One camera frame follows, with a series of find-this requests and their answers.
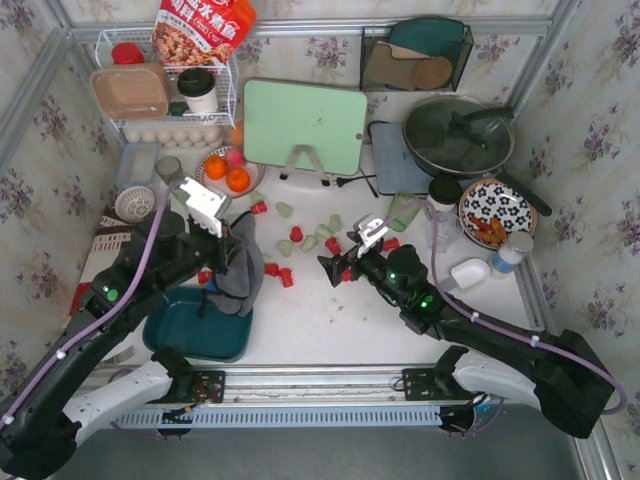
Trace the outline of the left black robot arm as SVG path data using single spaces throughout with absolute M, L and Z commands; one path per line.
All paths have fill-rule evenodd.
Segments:
M 163 294 L 209 268 L 224 273 L 239 242 L 227 221 L 215 235 L 191 218 L 156 212 L 130 230 L 112 265 L 95 275 L 45 357 L 1 403 L 1 469 L 44 479 L 79 444 L 80 420 L 63 409 L 125 337 L 159 306 Z

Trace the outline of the teal plastic storage basket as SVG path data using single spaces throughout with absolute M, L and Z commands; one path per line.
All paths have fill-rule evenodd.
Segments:
M 233 363 L 246 351 L 252 320 L 252 313 L 219 311 L 201 289 L 175 287 L 147 317 L 142 340 L 153 352 L 171 349 L 186 358 Z

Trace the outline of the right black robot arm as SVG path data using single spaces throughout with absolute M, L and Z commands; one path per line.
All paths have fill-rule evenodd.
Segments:
M 488 391 L 539 410 L 554 427 L 588 438 L 618 385 L 586 339 L 565 329 L 558 335 L 526 330 L 440 292 L 411 245 L 388 255 L 379 248 L 318 259 L 332 286 L 345 271 L 365 278 L 405 325 L 462 347 L 451 372 L 468 392 Z

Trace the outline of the grey fluffy cloth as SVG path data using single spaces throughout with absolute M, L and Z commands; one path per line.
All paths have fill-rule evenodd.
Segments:
M 219 312 L 246 317 L 252 310 L 264 279 L 264 261 L 256 241 L 254 215 L 246 211 L 231 224 L 231 234 L 238 241 L 230 256 L 225 274 L 214 273 L 201 291 L 202 300 L 197 316 L 203 318 L 212 305 Z

